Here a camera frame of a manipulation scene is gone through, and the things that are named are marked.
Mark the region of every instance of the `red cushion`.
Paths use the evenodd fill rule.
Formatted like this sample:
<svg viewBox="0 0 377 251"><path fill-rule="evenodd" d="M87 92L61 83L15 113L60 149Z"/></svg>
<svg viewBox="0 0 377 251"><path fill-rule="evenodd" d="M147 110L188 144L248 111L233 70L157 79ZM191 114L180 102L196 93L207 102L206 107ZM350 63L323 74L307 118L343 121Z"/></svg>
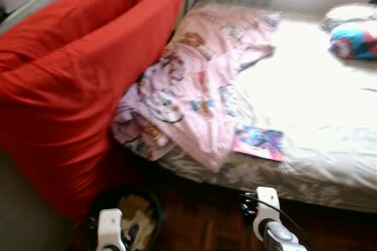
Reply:
<svg viewBox="0 0 377 251"><path fill-rule="evenodd" d="M0 72L72 42L110 22L141 0L60 0L0 37Z"/></svg>
<svg viewBox="0 0 377 251"><path fill-rule="evenodd" d="M128 178L121 157L109 154L108 126L124 91L158 60L182 1L143 0L90 34L61 48L54 41L55 51L0 74L0 143L40 193L71 219L81 221L96 194ZM109 3L105 6L96 9L112 12ZM97 25L100 12L78 16L65 28L102 24ZM42 25L45 19L34 22ZM22 30L11 32L22 38ZM66 38L66 32L63 42L85 33L59 34Z"/></svg>

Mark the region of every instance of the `book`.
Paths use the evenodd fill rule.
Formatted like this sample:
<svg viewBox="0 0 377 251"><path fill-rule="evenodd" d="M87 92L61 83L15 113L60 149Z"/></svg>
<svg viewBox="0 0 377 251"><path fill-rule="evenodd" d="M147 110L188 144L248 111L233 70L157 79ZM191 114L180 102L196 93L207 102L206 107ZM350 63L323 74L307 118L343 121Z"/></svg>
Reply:
<svg viewBox="0 0 377 251"><path fill-rule="evenodd" d="M284 161L283 132L238 125L233 151L274 161Z"/></svg>

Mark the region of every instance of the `pink blanket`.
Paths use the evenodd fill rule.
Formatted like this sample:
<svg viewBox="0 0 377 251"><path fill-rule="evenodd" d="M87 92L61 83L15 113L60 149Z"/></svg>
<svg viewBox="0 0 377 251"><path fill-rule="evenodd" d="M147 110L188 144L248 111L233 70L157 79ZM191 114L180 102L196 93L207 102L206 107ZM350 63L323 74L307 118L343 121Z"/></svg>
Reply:
<svg viewBox="0 0 377 251"><path fill-rule="evenodd" d="M134 151L147 146L151 160L175 143L217 171L234 137L234 78L272 53L278 21L278 14L227 5L188 12L160 61L123 96L114 137Z"/></svg>

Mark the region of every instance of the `bed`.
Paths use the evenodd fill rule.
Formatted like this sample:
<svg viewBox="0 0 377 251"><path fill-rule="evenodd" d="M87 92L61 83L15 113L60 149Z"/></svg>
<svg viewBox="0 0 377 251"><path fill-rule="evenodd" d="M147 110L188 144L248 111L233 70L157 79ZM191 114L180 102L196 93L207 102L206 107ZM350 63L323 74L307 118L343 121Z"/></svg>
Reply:
<svg viewBox="0 0 377 251"><path fill-rule="evenodd" d="M285 133L286 161L232 153L214 173L175 146L159 165L199 183L273 186L284 199L377 212L375 62L334 57L319 22L283 14L274 54L236 80L249 124Z"/></svg>

